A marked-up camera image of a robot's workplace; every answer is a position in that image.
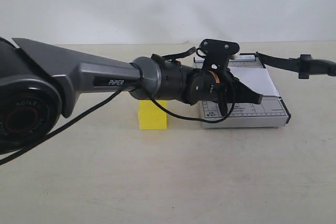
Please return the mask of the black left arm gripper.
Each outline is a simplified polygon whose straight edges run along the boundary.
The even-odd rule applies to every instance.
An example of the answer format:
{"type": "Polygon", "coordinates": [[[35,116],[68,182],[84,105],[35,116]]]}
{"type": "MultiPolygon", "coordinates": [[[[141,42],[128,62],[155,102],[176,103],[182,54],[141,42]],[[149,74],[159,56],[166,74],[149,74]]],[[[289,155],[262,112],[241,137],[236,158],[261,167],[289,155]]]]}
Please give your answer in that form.
{"type": "Polygon", "coordinates": [[[227,116],[228,102],[261,104],[263,95],[243,84],[228,69],[193,69],[187,75],[183,99],[189,105],[199,101],[217,102],[221,115],[227,116]]]}

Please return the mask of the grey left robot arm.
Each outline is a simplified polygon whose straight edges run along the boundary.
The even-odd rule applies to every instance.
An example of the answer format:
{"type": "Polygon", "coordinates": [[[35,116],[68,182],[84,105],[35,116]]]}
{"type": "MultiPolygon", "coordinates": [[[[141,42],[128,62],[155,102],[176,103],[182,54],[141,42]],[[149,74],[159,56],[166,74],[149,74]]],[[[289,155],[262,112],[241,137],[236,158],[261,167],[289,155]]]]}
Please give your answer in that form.
{"type": "Polygon", "coordinates": [[[123,62],[42,42],[1,39],[1,153],[29,150],[43,142],[58,119],[73,113],[84,93],[123,91],[137,100],[216,102],[228,117],[238,100],[229,56],[206,50],[202,68],[181,64],[198,49],[123,62]]]}

